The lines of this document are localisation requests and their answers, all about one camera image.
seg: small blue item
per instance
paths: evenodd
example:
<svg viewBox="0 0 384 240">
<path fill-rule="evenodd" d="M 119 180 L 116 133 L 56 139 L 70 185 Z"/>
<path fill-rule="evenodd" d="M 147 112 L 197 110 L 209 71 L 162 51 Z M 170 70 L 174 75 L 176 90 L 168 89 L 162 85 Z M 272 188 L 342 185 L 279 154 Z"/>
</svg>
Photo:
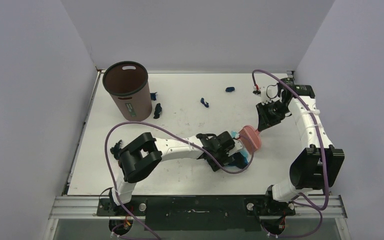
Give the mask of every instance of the small blue item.
<svg viewBox="0 0 384 240">
<path fill-rule="evenodd" d="M 235 87 L 234 86 L 229 86 L 229 87 L 226 87 L 226 92 L 228 93 L 231 93 L 235 90 Z"/>
<path fill-rule="evenodd" d="M 203 98 L 203 97 L 201 98 L 201 103 L 202 103 L 202 105 L 204 105 L 206 108 L 210 107 L 210 104 L 209 104 L 208 102 L 204 101 L 204 98 Z"/>
<path fill-rule="evenodd" d="M 151 100 L 156 101 L 157 100 L 157 92 L 151 92 Z"/>
</svg>

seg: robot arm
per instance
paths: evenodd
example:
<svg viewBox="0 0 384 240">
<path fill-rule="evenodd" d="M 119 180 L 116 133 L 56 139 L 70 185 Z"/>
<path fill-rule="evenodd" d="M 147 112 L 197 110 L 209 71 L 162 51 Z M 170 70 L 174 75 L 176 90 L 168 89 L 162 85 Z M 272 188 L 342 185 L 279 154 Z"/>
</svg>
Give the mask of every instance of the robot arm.
<svg viewBox="0 0 384 240">
<path fill-rule="evenodd" d="M 130 202 L 136 183 L 151 174 L 154 168 L 163 161 L 176 159 L 206 159 L 212 170 L 220 169 L 213 160 L 200 149 L 190 145 L 193 143 L 210 152 L 222 165 L 243 159 L 239 151 L 243 148 L 240 141 L 232 138 L 225 131 L 220 135 L 202 134 L 184 138 L 185 142 L 175 139 L 161 139 L 152 137 L 150 132 L 145 132 L 121 151 L 116 153 L 118 159 L 117 189 L 111 189 L 111 199 L 116 205 Z"/>
<path fill-rule="evenodd" d="M 316 98 L 312 87 L 310 85 L 295 85 L 293 78 L 289 77 L 281 80 L 291 87 L 310 108 L 310 111 L 306 110 L 303 104 L 280 84 L 277 84 L 279 100 L 272 101 L 267 97 L 266 92 L 262 92 L 261 103 L 256 106 L 259 131 L 279 124 L 285 119 L 286 114 L 291 114 L 298 128 L 303 151 L 291 164 L 289 176 L 269 188 L 274 200 L 289 202 L 299 193 L 323 189 L 321 151 L 325 151 L 326 155 L 329 187 L 334 184 L 345 156 L 343 150 L 336 149 L 326 135 L 319 118 L 320 111 L 316 108 Z M 317 125 L 314 124 L 310 113 L 314 114 Z M 324 149 L 320 149 L 316 126 L 320 130 Z"/>
</svg>

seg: black mounting plate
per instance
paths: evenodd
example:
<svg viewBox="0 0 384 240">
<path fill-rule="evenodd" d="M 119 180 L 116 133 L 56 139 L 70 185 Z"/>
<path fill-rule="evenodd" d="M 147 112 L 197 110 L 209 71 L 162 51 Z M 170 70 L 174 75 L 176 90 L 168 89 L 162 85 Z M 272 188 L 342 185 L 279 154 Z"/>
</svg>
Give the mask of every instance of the black mounting plate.
<svg viewBox="0 0 384 240">
<path fill-rule="evenodd" d="M 136 216 L 146 216 L 145 224 L 156 231 L 244 229 L 246 232 L 257 232 L 262 230 L 261 225 L 255 215 L 247 210 L 247 204 L 253 203 L 260 216 L 281 216 L 282 212 L 270 213 L 259 207 L 269 201 L 270 197 L 266 195 L 134 195 L 126 207 L 133 207 Z M 102 198 L 101 203 L 97 216 L 126 216 L 124 210 L 112 209 L 109 198 Z M 146 204 L 145 211 L 139 211 L 141 203 Z M 288 215 L 295 215 L 295 211 L 291 211 Z"/>
</svg>

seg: white wall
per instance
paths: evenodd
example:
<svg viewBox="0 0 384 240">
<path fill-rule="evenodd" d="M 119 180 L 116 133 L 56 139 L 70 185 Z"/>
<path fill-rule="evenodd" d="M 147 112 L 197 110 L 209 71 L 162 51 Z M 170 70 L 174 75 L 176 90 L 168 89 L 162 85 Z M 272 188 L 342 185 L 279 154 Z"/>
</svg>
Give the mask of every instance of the white wall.
<svg viewBox="0 0 384 240">
<path fill-rule="evenodd" d="M 61 0 L 98 68 L 293 70 L 334 0 Z"/>
<path fill-rule="evenodd" d="M 0 240 L 38 240 L 96 70 L 59 0 L 0 0 Z"/>
<path fill-rule="evenodd" d="M 384 239 L 384 1 L 336 0 L 295 76 L 345 151 L 333 192 L 353 239 Z"/>
</svg>

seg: white table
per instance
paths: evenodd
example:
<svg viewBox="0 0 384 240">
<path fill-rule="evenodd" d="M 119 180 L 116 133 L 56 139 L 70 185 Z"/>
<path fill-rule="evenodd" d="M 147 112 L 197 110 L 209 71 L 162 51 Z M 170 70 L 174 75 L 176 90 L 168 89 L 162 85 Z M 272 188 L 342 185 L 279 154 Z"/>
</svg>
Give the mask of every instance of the white table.
<svg viewBox="0 0 384 240">
<path fill-rule="evenodd" d="M 116 124 L 126 121 L 102 85 L 102 75 L 86 123 L 81 146 L 75 161 L 68 195 L 99 195 L 112 186 L 104 156 L 104 140 Z M 276 74 L 279 78 L 286 74 Z M 270 77 L 258 73 L 260 87 L 275 84 Z M 239 131 L 245 125 L 258 124 L 256 104 L 252 94 L 250 73 L 152 73 L 151 92 L 158 92 L 162 114 L 145 122 L 161 126 L 180 137 L 198 133 L 220 134 Z M 234 92 L 225 92 L 235 87 Z M 205 108 L 200 99 L 209 102 Z M 120 139 L 128 144 L 144 132 L 154 137 L 170 138 L 165 133 L 143 125 L 125 125 L 115 130 L 109 139 L 112 147 Z M 208 163 L 197 159 L 179 159 L 160 163 L 145 180 L 139 182 L 134 195 L 252 195 L 264 194 L 268 186 L 280 182 L 289 174 L 290 164 L 302 151 L 298 130 L 291 117 L 261 134 L 262 148 L 255 153 L 252 165 L 243 173 L 213 172 Z M 117 177 L 117 161 L 110 154 Z"/>
</svg>

